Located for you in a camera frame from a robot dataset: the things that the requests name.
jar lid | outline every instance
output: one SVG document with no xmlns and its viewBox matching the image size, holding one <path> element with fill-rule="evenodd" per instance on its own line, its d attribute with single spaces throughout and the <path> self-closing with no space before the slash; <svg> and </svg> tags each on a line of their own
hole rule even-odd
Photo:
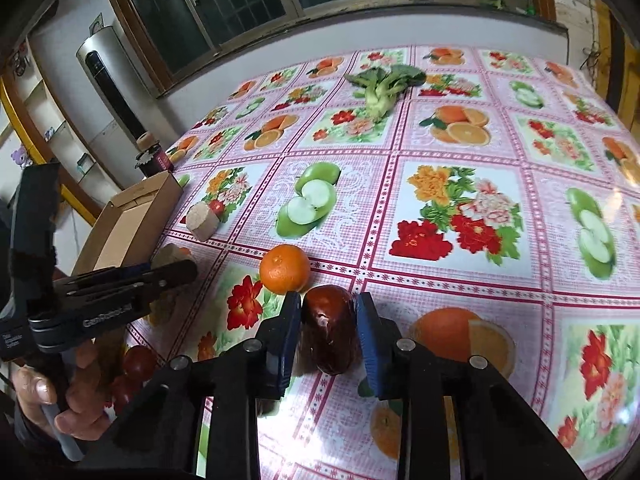
<svg viewBox="0 0 640 480">
<path fill-rule="evenodd" d="M 146 152 L 149 148 L 151 148 L 156 142 L 156 138 L 153 134 L 146 132 L 138 137 L 136 140 L 136 144 L 138 145 L 138 149 L 142 152 Z"/>
</svg>

silver standing air conditioner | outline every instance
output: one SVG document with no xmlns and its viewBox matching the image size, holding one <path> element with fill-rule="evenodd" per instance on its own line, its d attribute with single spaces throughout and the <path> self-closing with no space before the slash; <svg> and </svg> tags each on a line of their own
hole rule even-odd
<svg viewBox="0 0 640 480">
<path fill-rule="evenodd" d="M 76 57 L 131 142 L 151 132 L 167 149 L 179 137 L 142 82 L 113 27 L 88 38 Z"/>
</svg>

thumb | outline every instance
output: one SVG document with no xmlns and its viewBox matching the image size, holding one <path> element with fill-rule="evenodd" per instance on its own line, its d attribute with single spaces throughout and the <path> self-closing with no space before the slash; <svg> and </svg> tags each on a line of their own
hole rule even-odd
<svg viewBox="0 0 640 480">
<path fill-rule="evenodd" d="M 24 415 L 37 426 L 45 429 L 47 419 L 42 413 L 42 404 L 53 404 L 57 400 L 51 381 L 28 367 L 22 367 L 12 375 L 15 393 Z"/>
</svg>

red tomato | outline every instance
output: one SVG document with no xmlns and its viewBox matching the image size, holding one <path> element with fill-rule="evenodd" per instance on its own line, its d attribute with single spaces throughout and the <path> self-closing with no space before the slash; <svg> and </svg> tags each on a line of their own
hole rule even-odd
<svg viewBox="0 0 640 480">
<path fill-rule="evenodd" d="M 142 383 L 128 377 L 120 375 L 111 383 L 111 395 L 113 396 L 113 409 L 119 415 L 124 407 L 129 404 L 133 397 L 142 389 Z"/>
<path fill-rule="evenodd" d="M 122 360 L 122 370 L 133 380 L 148 381 L 156 370 L 156 357 L 146 346 L 132 346 Z"/>
<path fill-rule="evenodd" d="M 220 216 L 225 211 L 225 204 L 220 200 L 212 200 L 209 203 L 209 209 L 213 211 L 214 215 Z"/>
</svg>

metal screw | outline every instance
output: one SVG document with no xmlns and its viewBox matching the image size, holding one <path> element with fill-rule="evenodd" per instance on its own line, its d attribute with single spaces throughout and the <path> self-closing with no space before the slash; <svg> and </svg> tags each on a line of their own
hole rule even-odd
<svg viewBox="0 0 640 480">
<path fill-rule="evenodd" d="M 472 365 L 473 368 L 477 368 L 478 370 L 484 370 L 489 363 L 481 355 L 472 355 L 471 358 L 469 359 L 469 364 Z"/>
<path fill-rule="evenodd" d="M 262 343 L 259 339 L 247 339 L 244 343 L 242 343 L 242 348 L 245 352 L 257 352 L 260 348 L 262 348 Z"/>
<path fill-rule="evenodd" d="M 407 339 L 403 337 L 402 339 L 398 339 L 398 341 L 396 341 L 396 346 L 403 352 L 410 352 L 415 348 L 415 342 L 413 339 Z"/>
<path fill-rule="evenodd" d="M 191 360 L 186 355 L 178 355 L 178 357 L 171 359 L 169 366 L 172 370 L 183 370 L 189 366 L 190 361 Z"/>
</svg>

